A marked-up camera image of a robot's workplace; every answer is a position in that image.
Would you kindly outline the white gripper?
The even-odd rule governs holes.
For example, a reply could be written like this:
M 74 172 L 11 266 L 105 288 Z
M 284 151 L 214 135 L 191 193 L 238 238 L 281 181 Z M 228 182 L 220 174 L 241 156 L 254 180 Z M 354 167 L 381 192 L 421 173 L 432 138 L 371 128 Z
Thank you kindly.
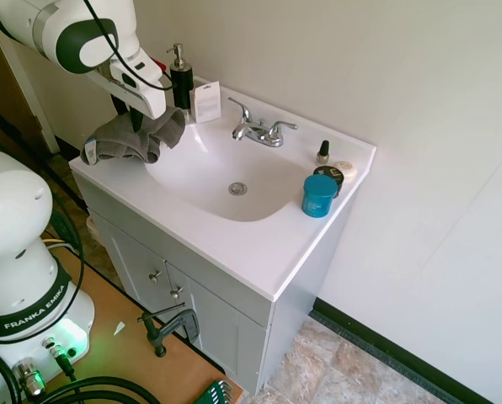
M 132 129 L 135 132 L 142 128 L 144 115 L 153 120 L 162 116 L 166 111 L 166 99 L 162 90 L 133 88 L 105 77 L 99 69 L 91 71 L 91 80 L 111 93 L 111 101 L 118 115 L 128 113 L 126 104 L 133 108 L 130 110 L 130 119 Z

